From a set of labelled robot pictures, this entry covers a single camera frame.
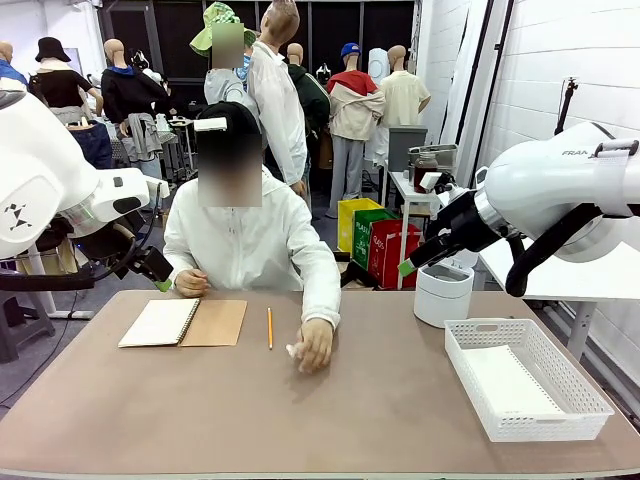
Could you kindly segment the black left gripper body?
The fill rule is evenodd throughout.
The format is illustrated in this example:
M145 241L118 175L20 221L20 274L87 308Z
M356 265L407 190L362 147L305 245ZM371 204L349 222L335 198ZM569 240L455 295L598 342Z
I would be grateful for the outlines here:
M93 270L95 281L116 275L122 279L131 271L152 283L166 283L172 265L154 246L138 242L129 230L99 230L87 237L87 259L99 263L101 270Z

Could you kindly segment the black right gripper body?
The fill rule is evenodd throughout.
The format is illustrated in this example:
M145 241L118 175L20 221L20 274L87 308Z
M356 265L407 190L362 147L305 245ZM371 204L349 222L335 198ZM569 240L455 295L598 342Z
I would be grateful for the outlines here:
M475 195L475 190L462 193L441 210L423 244L428 255L479 252L493 243L493 230L480 216Z

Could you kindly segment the person's right hand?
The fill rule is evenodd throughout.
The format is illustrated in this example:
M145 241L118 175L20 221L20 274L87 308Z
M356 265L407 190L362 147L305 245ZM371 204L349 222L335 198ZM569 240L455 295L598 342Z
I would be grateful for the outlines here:
M187 298L202 297L211 288L208 276L199 269L180 271L174 280L174 289Z

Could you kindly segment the person's left hand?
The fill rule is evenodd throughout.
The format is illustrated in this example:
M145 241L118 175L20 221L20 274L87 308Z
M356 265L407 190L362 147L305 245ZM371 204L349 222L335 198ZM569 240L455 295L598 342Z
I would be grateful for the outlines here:
M329 364L333 337L333 325L327 320L314 318L301 325L297 343L300 372L315 373Z

